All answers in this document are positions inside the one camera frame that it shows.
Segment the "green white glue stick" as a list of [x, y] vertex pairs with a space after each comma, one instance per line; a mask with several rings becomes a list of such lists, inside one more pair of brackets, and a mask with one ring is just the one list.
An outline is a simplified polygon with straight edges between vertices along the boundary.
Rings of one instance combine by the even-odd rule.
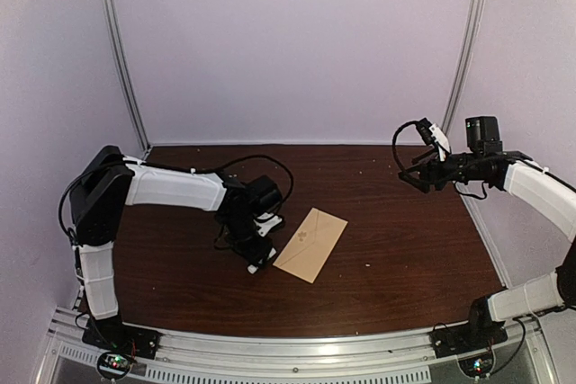
[[268, 253], [268, 255], [265, 258], [260, 259], [259, 261], [257, 261], [256, 263], [251, 263], [248, 267], [247, 267], [247, 271], [250, 274], [255, 274], [256, 272], [258, 272], [259, 270], [263, 269], [267, 263], [276, 256], [276, 250], [274, 248], [272, 248], [270, 250], [270, 252]]

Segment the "tan paper envelope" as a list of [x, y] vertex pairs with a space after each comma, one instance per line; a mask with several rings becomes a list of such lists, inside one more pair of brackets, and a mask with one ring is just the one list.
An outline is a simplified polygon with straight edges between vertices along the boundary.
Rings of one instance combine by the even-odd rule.
[[314, 283], [348, 222], [312, 208], [273, 266], [308, 283]]

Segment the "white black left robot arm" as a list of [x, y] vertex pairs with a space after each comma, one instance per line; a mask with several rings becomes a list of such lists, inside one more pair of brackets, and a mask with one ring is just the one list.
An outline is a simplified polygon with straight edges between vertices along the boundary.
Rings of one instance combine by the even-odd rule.
[[217, 238], [247, 262], [249, 272], [275, 256], [270, 234], [284, 226], [286, 200], [277, 183], [263, 174], [241, 181], [229, 161], [211, 168], [181, 168], [124, 155], [103, 147], [63, 191], [58, 224], [76, 259], [76, 275], [85, 291], [95, 338], [111, 352], [129, 344], [115, 292], [113, 246], [125, 208], [162, 206], [213, 214]]

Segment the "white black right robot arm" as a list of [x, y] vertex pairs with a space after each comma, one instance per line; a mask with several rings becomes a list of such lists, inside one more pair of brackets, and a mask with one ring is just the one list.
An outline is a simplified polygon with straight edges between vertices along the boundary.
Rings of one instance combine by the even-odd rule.
[[507, 244], [526, 253], [534, 268], [517, 285], [473, 302], [461, 339], [477, 350], [512, 318], [575, 307], [575, 188], [525, 153], [505, 149], [495, 117], [471, 117], [464, 123], [463, 153], [451, 149], [437, 124], [422, 118], [398, 130], [414, 128], [427, 152], [410, 165], [401, 162], [397, 150], [392, 156], [399, 178], [423, 193], [479, 183], [483, 190], [506, 193], [517, 213], [507, 218], [521, 225], [508, 229], [512, 238]]

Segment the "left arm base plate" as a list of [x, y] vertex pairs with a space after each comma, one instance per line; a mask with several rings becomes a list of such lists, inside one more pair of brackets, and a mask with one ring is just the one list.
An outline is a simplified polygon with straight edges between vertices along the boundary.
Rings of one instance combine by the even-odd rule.
[[95, 361], [96, 371], [105, 380], [126, 378], [142, 365], [140, 359], [154, 360], [159, 347], [160, 333], [135, 326], [119, 325], [104, 329], [103, 325], [88, 322], [82, 342], [102, 352]]

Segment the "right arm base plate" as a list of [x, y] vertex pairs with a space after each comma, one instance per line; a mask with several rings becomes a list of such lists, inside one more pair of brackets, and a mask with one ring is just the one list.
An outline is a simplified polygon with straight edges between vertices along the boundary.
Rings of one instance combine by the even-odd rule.
[[469, 379], [487, 379], [510, 362], [498, 365], [495, 345], [508, 340], [503, 322], [477, 326], [464, 323], [448, 326], [437, 323], [428, 333], [437, 358], [455, 356], [460, 372]]

